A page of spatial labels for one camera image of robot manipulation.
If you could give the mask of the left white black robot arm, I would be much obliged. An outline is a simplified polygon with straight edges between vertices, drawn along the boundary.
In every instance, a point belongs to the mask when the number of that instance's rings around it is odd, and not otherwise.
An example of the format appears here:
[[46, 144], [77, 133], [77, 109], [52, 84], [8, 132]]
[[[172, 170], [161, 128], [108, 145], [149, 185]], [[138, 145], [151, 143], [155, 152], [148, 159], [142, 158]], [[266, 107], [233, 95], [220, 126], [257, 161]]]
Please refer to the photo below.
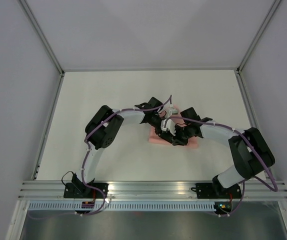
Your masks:
[[84, 142], [87, 145], [86, 155], [78, 172], [72, 175], [71, 182], [65, 184], [65, 199], [105, 199], [108, 187], [96, 185], [95, 172], [105, 148], [115, 140], [121, 126], [127, 124], [149, 124], [155, 134], [172, 144], [175, 128], [167, 129], [166, 120], [159, 115], [166, 104], [172, 106], [170, 96], [164, 103], [152, 97], [148, 102], [132, 108], [113, 110], [103, 105], [85, 127]]

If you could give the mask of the pink cloth napkin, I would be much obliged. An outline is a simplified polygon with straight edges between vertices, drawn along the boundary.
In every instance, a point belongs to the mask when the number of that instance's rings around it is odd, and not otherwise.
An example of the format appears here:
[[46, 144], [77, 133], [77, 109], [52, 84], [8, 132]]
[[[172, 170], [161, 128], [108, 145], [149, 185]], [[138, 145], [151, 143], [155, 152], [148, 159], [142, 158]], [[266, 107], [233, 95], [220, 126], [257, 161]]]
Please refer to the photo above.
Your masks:
[[[174, 119], [173, 120], [176, 124], [180, 125], [181, 127], [185, 126], [185, 123], [182, 119]], [[149, 131], [149, 136], [148, 136], [148, 142], [151, 144], [159, 144], [159, 145], [166, 145], [166, 146], [172, 146], [171, 143], [167, 142], [166, 140], [160, 138], [156, 133], [155, 133], [155, 128], [152, 126]], [[197, 149], [199, 147], [197, 137], [192, 137], [188, 140], [187, 145], [185, 145], [186, 148], [191, 148], [191, 149]]]

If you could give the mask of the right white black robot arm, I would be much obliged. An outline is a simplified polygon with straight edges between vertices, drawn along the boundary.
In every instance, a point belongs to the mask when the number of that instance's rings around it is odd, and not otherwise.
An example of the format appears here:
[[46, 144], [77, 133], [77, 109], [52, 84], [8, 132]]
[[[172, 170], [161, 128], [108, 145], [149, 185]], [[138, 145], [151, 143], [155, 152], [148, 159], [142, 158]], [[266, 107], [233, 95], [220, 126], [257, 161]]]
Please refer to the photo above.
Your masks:
[[260, 130], [256, 127], [238, 130], [211, 118], [201, 119], [191, 107], [181, 116], [172, 115], [167, 120], [183, 120], [185, 126], [175, 135], [187, 141], [198, 137], [213, 140], [229, 148], [233, 165], [212, 179], [212, 193], [222, 198], [232, 187], [255, 178], [273, 192], [278, 186], [270, 170], [276, 160]]

